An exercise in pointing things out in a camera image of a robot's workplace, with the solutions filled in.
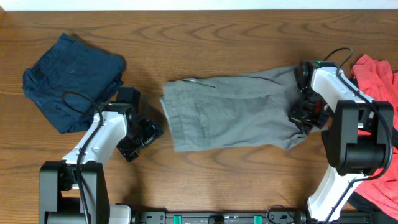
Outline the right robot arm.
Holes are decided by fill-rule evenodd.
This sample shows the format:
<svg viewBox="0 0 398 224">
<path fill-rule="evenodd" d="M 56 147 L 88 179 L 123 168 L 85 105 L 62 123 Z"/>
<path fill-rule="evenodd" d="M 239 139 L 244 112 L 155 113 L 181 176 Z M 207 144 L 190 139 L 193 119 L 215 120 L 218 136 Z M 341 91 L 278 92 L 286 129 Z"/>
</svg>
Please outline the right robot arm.
<svg viewBox="0 0 398 224">
<path fill-rule="evenodd" d="M 289 121 L 302 131 L 332 124 L 322 131 L 328 168 L 316 191 L 307 199 L 297 223 L 333 223 L 354 190 L 379 178 L 392 160 L 393 107 L 362 93 L 331 61 L 302 61 L 294 70 L 300 98 Z"/>
</svg>

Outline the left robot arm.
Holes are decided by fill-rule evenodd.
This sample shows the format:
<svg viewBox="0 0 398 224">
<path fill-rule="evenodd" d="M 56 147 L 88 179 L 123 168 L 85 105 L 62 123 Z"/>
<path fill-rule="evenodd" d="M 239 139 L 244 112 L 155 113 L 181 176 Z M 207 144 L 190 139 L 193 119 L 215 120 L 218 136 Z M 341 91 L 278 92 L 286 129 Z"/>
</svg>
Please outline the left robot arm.
<svg viewBox="0 0 398 224">
<path fill-rule="evenodd" d="M 110 203 L 104 176 L 115 149 L 131 162 L 162 134 L 154 120 L 137 112 L 135 104 L 101 104 L 75 148 L 42 165 L 40 223 L 140 223 L 130 205 Z"/>
</svg>

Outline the grey shorts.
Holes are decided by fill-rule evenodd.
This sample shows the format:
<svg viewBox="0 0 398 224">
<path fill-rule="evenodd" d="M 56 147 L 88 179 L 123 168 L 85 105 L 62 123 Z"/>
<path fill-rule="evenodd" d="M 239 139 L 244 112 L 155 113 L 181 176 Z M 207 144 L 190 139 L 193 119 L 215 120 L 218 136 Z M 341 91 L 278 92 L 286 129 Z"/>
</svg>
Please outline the grey shorts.
<svg viewBox="0 0 398 224">
<path fill-rule="evenodd" d="M 300 96 L 294 66 L 163 85 L 160 99 L 178 152 L 273 145 L 289 150 L 308 132 L 289 121 Z"/>
</svg>

